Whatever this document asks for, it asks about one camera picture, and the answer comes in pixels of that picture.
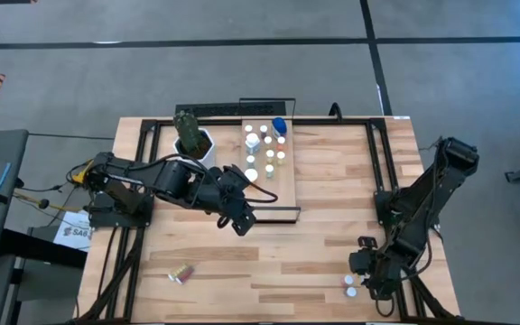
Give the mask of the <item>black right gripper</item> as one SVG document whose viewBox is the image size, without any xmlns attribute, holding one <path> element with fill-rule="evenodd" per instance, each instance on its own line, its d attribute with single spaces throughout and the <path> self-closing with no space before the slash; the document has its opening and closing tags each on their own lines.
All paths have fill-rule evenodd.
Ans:
<svg viewBox="0 0 520 325">
<path fill-rule="evenodd" d="M 374 237 L 359 237 L 357 243 L 360 249 L 348 256 L 349 270 L 365 277 L 361 284 L 369 290 L 373 300 L 390 300 L 395 291 L 395 270 L 391 271 L 383 260 Z"/>
</svg>

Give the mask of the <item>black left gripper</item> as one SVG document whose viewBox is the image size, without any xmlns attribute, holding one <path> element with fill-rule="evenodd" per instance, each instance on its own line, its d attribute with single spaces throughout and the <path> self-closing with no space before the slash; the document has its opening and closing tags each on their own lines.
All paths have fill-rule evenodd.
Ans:
<svg viewBox="0 0 520 325">
<path fill-rule="evenodd" d="M 209 169 L 219 185 L 219 218 L 217 227 L 224 228 L 229 222 L 238 236 L 244 236 L 255 224 L 253 209 L 246 201 L 244 190 L 250 180 L 234 164 L 231 166 L 212 167 Z"/>
</svg>

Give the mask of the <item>white labelled medicine bottle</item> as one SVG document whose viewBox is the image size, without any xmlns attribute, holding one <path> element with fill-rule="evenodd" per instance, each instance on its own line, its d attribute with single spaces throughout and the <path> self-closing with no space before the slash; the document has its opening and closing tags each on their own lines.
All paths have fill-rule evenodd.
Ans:
<svg viewBox="0 0 520 325">
<path fill-rule="evenodd" d="M 245 140 L 246 152 L 249 155 L 254 155 L 259 150 L 260 143 L 260 138 L 256 133 L 247 134 Z"/>
</svg>

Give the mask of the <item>blue capped bottle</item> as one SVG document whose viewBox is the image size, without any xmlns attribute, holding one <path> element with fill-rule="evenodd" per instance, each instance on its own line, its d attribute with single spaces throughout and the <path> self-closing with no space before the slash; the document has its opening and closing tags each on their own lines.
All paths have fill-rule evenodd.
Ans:
<svg viewBox="0 0 520 325">
<path fill-rule="evenodd" d="M 286 137 L 288 133 L 288 126 L 282 117 L 275 117 L 272 120 L 273 137 Z"/>
</svg>

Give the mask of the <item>white plant pot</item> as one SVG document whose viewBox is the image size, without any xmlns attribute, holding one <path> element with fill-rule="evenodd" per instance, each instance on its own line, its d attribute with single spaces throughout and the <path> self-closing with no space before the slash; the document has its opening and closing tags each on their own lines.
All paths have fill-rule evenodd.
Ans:
<svg viewBox="0 0 520 325">
<path fill-rule="evenodd" d="M 204 167 L 209 169 L 216 165 L 217 146 L 216 146 L 216 143 L 214 142 L 214 140 L 212 139 L 209 131 L 206 128 L 200 127 L 199 130 L 200 130 L 200 133 L 203 135 L 203 137 L 210 142 L 210 147 L 207 150 L 206 154 L 202 158 L 198 159 L 198 162 L 201 163 Z M 185 152 L 183 151 L 183 149 L 181 147 L 181 140 L 180 140 L 179 136 L 176 137 L 174 144 L 173 144 L 173 148 L 176 153 L 185 154 Z"/>
</svg>

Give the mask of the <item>black perforated strip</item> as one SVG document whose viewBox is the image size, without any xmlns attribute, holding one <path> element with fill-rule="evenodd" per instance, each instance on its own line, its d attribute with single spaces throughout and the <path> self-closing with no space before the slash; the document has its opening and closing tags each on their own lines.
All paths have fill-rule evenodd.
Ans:
<svg viewBox="0 0 520 325">
<path fill-rule="evenodd" d="M 240 103 L 179 104 L 175 113 L 186 111 L 196 117 L 206 116 L 285 116 L 284 101 Z"/>
</svg>

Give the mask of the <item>white printed paper sheet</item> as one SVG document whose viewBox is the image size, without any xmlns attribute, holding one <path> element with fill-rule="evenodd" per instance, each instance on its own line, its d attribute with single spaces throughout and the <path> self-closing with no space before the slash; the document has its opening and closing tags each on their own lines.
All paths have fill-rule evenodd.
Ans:
<svg viewBox="0 0 520 325">
<path fill-rule="evenodd" d="M 53 243 L 87 252 L 91 246 L 92 230 L 88 213 L 66 212 L 53 239 Z"/>
</svg>

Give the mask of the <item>black frame wooden shelf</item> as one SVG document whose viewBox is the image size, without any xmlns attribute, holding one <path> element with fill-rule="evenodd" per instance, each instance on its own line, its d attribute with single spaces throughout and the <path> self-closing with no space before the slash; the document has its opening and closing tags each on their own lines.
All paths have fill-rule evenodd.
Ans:
<svg viewBox="0 0 520 325">
<path fill-rule="evenodd" d="M 259 101 L 284 101 L 287 103 L 294 103 L 293 98 L 261 98 L 261 97 L 242 97 L 238 100 L 240 102 L 259 102 Z M 254 154 L 255 169 L 259 176 L 253 185 L 245 190 L 246 198 L 250 205 L 254 208 L 256 221 L 259 224 L 294 224 L 298 221 L 301 207 L 296 201 L 295 189 L 295 169 L 294 169 L 294 140 L 293 140 L 293 113 L 286 109 L 285 116 L 282 117 L 288 126 L 288 133 L 286 135 L 285 144 L 285 162 L 283 165 L 277 164 L 276 150 L 277 138 L 273 137 L 272 120 L 278 116 L 240 116 L 241 117 L 241 151 L 238 166 L 244 172 L 247 168 L 246 158 L 249 155 L 246 152 L 246 125 L 251 125 L 253 131 L 260 138 L 259 150 Z M 264 139 L 260 135 L 260 126 L 266 125 L 268 127 L 267 136 L 273 138 L 273 147 L 267 149 L 265 147 Z M 266 178 L 265 166 L 266 151 L 274 151 L 274 176 L 270 179 Z"/>
</svg>

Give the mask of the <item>black aluminium table frame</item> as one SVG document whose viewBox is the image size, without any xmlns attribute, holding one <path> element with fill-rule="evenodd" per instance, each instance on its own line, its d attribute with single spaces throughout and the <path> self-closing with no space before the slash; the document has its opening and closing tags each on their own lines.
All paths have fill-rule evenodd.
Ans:
<svg viewBox="0 0 520 325">
<path fill-rule="evenodd" d="M 214 216 L 157 202 L 144 235 L 131 320 L 141 322 L 381 321 L 386 302 L 342 278 L 361 236 L 381 237 L 366 128 L 311 117 L 293 128 L 294 224 L 257 224 L 245 235 Z M 182 265 L 184 283 L 168 274 Z"/>
</svg>

